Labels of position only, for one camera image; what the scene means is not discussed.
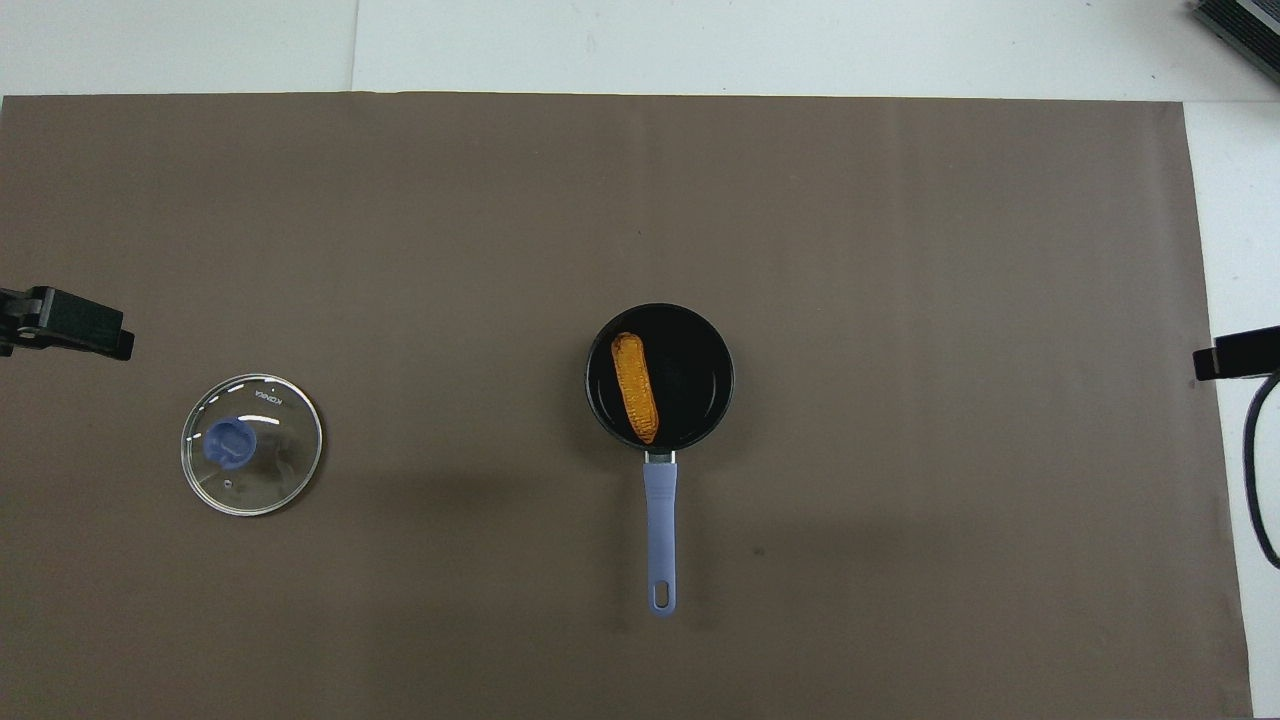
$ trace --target brown mat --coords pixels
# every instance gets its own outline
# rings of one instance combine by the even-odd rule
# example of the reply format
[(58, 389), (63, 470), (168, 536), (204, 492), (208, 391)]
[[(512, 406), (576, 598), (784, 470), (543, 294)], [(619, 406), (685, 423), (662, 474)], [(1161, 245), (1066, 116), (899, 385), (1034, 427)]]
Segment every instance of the brown mat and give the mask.
[[(0, 715), (1249, 714), (1179, 105), (10, 97), (0, 246), (138, 336), (0, 360)], [(653, 300), (739, 382), (669, 620), (581, 388)], [(328, 433), (257, 519), (243, 372)]]

